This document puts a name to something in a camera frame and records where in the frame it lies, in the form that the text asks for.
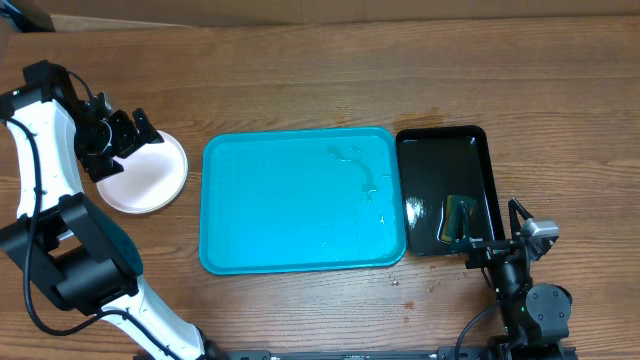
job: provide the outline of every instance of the white plate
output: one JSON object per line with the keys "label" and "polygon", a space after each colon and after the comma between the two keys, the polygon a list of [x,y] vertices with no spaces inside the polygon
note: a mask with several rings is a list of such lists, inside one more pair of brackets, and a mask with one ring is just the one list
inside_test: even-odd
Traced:
{"label": "white plate", "polygon": [[143,214],[169,204],[187,181],[189,163],[180,143],[158,131],[164,142],[147,144],[126,159],[124,171],[97,183],[100,196],[116,210]]}

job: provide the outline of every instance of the table top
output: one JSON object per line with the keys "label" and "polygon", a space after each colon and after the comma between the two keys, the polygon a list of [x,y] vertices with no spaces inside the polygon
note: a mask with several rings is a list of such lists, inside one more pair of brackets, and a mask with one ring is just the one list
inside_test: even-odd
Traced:
{"label": "table top", "polygon": [[[488,136],[502,216],[517,196],[560,226],[558,244],[532,275],[573,295],[566,344],[582,359],[632,359],[640,357],[639,36],[636,17],[20,34],[9,40],[0,90],[23,84],[22,67],[46,58],[109,93],[116,107],[144,108],[183,144],[189,179],[161,211],[118,213],[86,174],[83,184],[135,241],[156,292],[223,349],[433,349],[454,344],[493,294],[463,257],[407,254],[385,269],[208,273],[197,249],[201,156],[211,138],[477,124]],[[20,183],[8,131],[0,131],[0,150],[4,226],[15,217]],[[139,351],[108,324],[68,338],[39,333],[24,309],[21,272],[4,253],[0,273],[0,357],[126,359]],[[51,326],[83,318],[35,293]],[[466,343],[482,344],[501,328],[496,315]]]}

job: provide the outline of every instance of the cable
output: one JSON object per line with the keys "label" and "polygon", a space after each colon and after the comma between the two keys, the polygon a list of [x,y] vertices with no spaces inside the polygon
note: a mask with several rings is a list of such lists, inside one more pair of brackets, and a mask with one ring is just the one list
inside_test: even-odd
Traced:
{"label": "cable", "polygon": [[467,326],[465,326],[464,329],[462,330],[462,332],[460,333],[460,336],[458,336],[458,341],[456,341],[456,347],[455,347],[455,352],[454,352],[454,355],[455,355],[454,359],[455,360],[460,360],[460,346],[462,345],[462,340],[464,339],[465,335],[467,335],[469,330],[471,330],[471,328],[478,321],[480,321],[480,319],[482,319],[483,317],[491,314],[492,312],[494,312],[496,309],[498,309],[502,305],[504,305],[507,302],[511,301],[517,294],[520,293],[520,291],[522,291],[522,289],[524,289],[525,285],[526,285],[526,283],[520,285],[520,287],[518,287],[518,289],[515,292],[513,292],[511,295],[507,296],[506,298],[504,298],[504,299],[496,302],[495,304],[489,306],[488,308],[484,309],[480,314],[476,315],[476,317],[474,317],[473,319],[471,319],[471,321],[469,321]]}
{"label": "cable", "polygon": [[82,86],[84,86],[85,90],[87,90],[87,96],[89,96],[89,103],[91,103],[91,100],[93,100],[93,94],[91,93],[91,89],[89,89],[89,85],[87,85],[87,83],[84,80],[82,80],[82,78],[78,74],[74,73],[73,71],[67,70],[67,73],[73,76],[74,78],[76,78],[78,81],[80,81]]}
{"label": "cable", "polygon": [[40,171],[40,157],[38,155],[38,147],[36,145],[35,137],[31,133],[31,131],[29,131],[29,129],[25,125],[23,125],[22,123],[14,119],[7,119],[6,121],[17,126],[18,128],[20,128],[20,130],[24,132],[25,136],[27,137],[27,140],[29,141],[29,145],[31,145],[31,153],[33,154],[33,170],[35,175],[35,188],[34,188],[35,205],[33,209],[33,215],[31,216],[31,221],[29,223],[29,231],[27,235],[27,239],[28,239],[27,250],[26,250],[24,270],[23,270],[24,275],[22,278],[25,306],[27,308],[27,313],[29,314],[29,317],[31,318],[33,323],[36,325],[36,327],[38,327],[38,329],[40,329],[41,331],[49,335],[67,336],[67,335],[75,334],[80,330],[87,328],[88,326],[104,318],[105,316],[119,315],[119,316],[122,316],[123,319],[130,321],[136,328],[138,328],[138,330],[140,330],[140,332],[144,336],[146,336],[149,339],[149,341],[151,341],[151,343],[153,343],[153,345],[155,345],[158,349],[164,352],[165,355],[173,359],[180,360],[180,358],[175,353],[169,350],[169,348],[167,348],[166,346],[162,345],[157,339],[153,337],[153,335],[151,335],[151,333],[142,324],[140,324],[140,322],[138,322],[137,319],[135,319],[133,316],[131,316],[131,314],[129,314],[126,311],[122,311],[122,310],[102,311],[98,313],[96,316],[92,317],[91,319],[86,320],[85,322],[67,330],[52,329],[48,327],[46,324],[44,324],[40,319],[40,317],[38,317],[38,314],[36,313],[36,310],[33,306],[33,300],[31,298],[31,258],[32,258],[31,255],[33,253],[35,231],[36,231],[36,226],[38,224],[38,218],[40,217],[40,206],[42,203],[42,173]]}

